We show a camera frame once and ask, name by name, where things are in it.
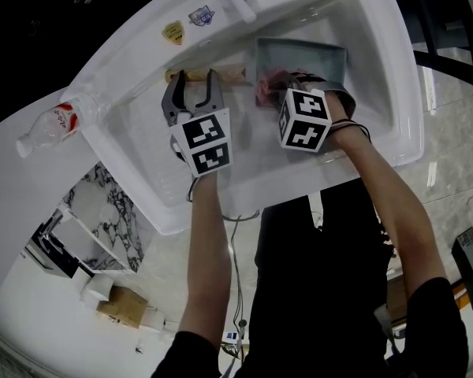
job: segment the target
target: bottle cap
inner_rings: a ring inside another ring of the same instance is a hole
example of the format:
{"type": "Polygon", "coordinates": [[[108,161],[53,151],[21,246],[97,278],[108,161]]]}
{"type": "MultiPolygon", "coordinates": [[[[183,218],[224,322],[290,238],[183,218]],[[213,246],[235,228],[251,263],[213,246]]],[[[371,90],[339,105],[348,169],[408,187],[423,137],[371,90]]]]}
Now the bottle cap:
{"type": "Polygon", "coordinates": [[[29,135],[22,135],[16,141],[17,152],[22,158],[26,158],[33,151],[33,142],[29,135]]]}

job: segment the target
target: person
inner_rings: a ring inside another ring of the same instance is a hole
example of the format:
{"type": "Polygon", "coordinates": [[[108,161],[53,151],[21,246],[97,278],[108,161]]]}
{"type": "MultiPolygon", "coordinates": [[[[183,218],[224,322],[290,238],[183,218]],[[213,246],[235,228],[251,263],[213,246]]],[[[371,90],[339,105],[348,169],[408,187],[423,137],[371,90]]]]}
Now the person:
{"type": "MultiPolygon", "coordinates": [[[[346,118],[326,94],[333,121],[346,118]]],[[[263,211],[255,263],[258,283],[249,351],[237,378],[249,376],[449,376],[467,371],[467,336],[446,279],[426,210],[358,127],[335,131],[360,179],[321,191],[315,228],[307,197],[263,211]],[[374,315],[385,303],[393,248],[408,299],[405,350],[396,370],[384,359],[387,337],[374,315]]],[[[154,378],[220,376],[231,260],[217,174],[195,185],[188,301],[179,332],[154,378]]]]}

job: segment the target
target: wooden brush handle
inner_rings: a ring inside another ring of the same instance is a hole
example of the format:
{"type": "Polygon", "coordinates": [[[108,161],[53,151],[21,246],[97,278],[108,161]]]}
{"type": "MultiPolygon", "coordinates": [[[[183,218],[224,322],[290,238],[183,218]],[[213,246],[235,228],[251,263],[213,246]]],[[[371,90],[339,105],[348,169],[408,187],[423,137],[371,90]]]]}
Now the wooden brush handle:
{"type": "MultiPolygon", "coordinates": [[[[231,84],[246,83],[244,65],[226,65],[220,67],[206,67],[201,69],[184,69],[186,81],[207,81],[207,74],[213,69],[219,75],[220,81],[231,84]]],[[[169,83],[180,70],[165,72],[165,81],[169,83]]]]}

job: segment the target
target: sticker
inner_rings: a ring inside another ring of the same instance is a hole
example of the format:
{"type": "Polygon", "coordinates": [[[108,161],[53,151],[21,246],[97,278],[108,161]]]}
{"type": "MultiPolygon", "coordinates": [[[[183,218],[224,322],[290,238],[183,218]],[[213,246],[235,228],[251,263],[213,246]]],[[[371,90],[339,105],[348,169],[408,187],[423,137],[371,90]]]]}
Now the sticker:
{"type": "Polygon", "coordinates": [[[180,21],[174,21],[163,28],[163,36],[171,43],[182,45],[184,39],[184,27],[180,21]]]}
{"type": "Polygon", "coordinates": [[[65,103],[60,104],[55,106],[52,111],[58,117],[60,126],[62,126],[67,133],[74,132],[76,127],[79,126],[77,115],[71,105],[65,103]]]}
{"type": "Polygon", "coordinates": [[[229,164],[228,143],[194,153],[192,158],[198,174],[202,175],[205,172],[214,171],[229,164]]]}
{"type": "Polygon", "coordinates": [[[215,115],[194,119],[191,122],[182,125],[189,148],[202,146],[215,140],[224,139],[222,131],[215,115]]]}
{"type": "Polygon", "coordinates": [[[287,100],[284,100],[284,105],[282,106],[282,113],[278,119],[278,127],[281,130],[281,139],[284,138],[285,130],[289,123],[289,107],[287,105],[287,100]]]}
{"type": "Polygon", "coordinates": [[[294,101],[294,109],[299,115],[320,117],[321,119],[328,118],[322,97],[307,92],[293,91],[292,99],[294,101]]]}
{"type": "Polygon", "coordinates": [[[287,146],[316,150],[326,126],[295,120],[287,139],[287,146]]]}
{"type": "Polygon", "coordinates": [[[212,22],[212,17],[214,16],[215,11],[210,11],[208,6],[203,7],[202,9],[197,9],[189,14],[189,24],[198,25],[199,27],[208,25],[212,22]]]}

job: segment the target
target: fiducial marker cube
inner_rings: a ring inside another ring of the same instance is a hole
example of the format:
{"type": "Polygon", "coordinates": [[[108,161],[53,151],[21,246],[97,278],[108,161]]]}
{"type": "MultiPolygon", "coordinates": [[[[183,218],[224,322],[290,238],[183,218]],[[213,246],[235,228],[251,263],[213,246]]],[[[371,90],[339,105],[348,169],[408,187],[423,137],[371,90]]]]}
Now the fiducial marker cube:
{"type": "Polygon", "coordinates": [[[233,163],[228,108],[175,124],[170,131],[195,177],[233,163]]]}
{"type": "Polygon", "coordinates": [[[331,123],[324,91],[289,88],[278,118],[281,146],[317,153],[331,123]]]}

